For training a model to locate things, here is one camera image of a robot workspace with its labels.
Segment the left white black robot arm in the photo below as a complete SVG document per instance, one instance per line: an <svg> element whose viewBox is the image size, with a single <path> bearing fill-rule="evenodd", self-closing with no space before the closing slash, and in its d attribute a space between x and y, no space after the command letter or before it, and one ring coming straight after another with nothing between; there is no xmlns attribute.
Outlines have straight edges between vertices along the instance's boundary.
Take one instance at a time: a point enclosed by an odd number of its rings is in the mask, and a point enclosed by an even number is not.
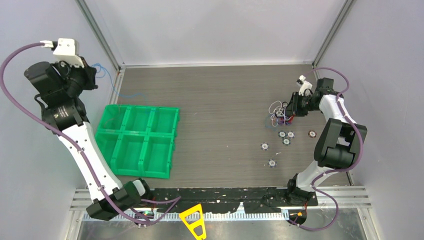
<svg viewBox="0 0 424 240"><path fill-rule="evenodd" d="M92 203L86 208L94 219L109 221L137 205L148 207L153 193L142 178L123 184L107 165L79 98L83 91L97 89L97 70L60 60L37 62L24 76L38 91L34 97L41 108L41 120L67 148L86 181Z"/></svg>

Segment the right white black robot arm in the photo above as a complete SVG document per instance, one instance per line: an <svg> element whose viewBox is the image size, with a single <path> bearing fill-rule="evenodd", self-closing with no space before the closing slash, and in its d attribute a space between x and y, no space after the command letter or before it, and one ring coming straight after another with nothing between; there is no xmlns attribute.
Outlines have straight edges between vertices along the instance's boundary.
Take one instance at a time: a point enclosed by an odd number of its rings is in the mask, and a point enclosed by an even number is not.
<svg viewBox="0 0 424 240"><path fill-rule="evenodd" d="M295 117L304 117L311 111L319 111L326 120L314 148L312 163L287 183L287 202L302 205L315 197L315 187L357 162L368 130L351 118L342 94L333 89L333 79L318 79L315 90L303 75L296 83L299 91L292 94L288 112Z"/></svg>

